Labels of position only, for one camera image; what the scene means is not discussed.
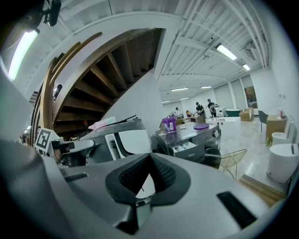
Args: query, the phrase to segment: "black chair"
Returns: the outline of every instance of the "black chair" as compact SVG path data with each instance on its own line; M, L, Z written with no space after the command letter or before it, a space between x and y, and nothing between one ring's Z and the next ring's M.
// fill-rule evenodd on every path
M261 132L262 132L262 123L267 124L268 115L265 114L263 111L259 110L258 117L260 118L261 121Z

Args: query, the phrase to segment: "window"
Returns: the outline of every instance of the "window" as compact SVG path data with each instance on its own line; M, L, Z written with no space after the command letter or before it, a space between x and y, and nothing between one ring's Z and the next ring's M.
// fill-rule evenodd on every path
M245 88L246 98L248 102L248 107L252 107L254 109L257 109L257 101L256 101L256 92L254 90L254 87L248 87Z

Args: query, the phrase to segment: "gold wire chair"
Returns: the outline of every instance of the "gold wire chair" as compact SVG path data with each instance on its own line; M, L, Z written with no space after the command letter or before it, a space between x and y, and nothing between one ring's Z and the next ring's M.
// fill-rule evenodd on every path
M233 179L236 180L237 178L237 169L238 169L238 162L241 161L241 159L244 157L244 155L246 154L247 149L242 149L233 153L229 153L227 155L222 155L221 156L221 162L220 165L223 167L223 172L224 170L227 170L231 176L233 177ZM229 171L228 168L232 167L235 165L235 177L232 174L231 171Z

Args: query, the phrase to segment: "purple lid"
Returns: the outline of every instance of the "purple lid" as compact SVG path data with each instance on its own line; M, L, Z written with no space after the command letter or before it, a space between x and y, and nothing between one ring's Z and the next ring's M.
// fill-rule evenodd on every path
M194 129L197 129L197 130L206 129L206 128L209 128L208 124L197 124L194 126Z

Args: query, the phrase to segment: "white ceiling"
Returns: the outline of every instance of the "white ceiling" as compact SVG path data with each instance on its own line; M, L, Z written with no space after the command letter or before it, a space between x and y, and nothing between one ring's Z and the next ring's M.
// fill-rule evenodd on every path
M40 64L63 40L99 19L134 11L163 12L182 19L158 79L162 100L177 101L200 93L203 85L224 84L246 72L242 68L244 63L252 69L261 67L262 50L268 58L263 27L249 0L62 0L56 26L40 24L40 34L25 55L14 84L24 94ZM252 36L258 43L253 51L256 60L245 51L246 44L253 41ZM218 43L229 48L237 59L231 61L217 52ZM189 90L170 92L180 87Z
M245 63L251 69L261 67L258 50L253 50L256 60L246 54L247 43L253 41L250 33L258 42L261 53L263 48L268 60L263 28L249 0L202 0L197 3L188 12L189 16L185 18L185 25L174 42L159 78L162 101L173 102L194 96L204 91L200 89L201 86L222 85L246 73L242 67ZM255 27L262 44L259 44ZM219 43L230 49L237 59L231 61L217 52L215 47ZM182 87L189 89L170 92L171 89Z

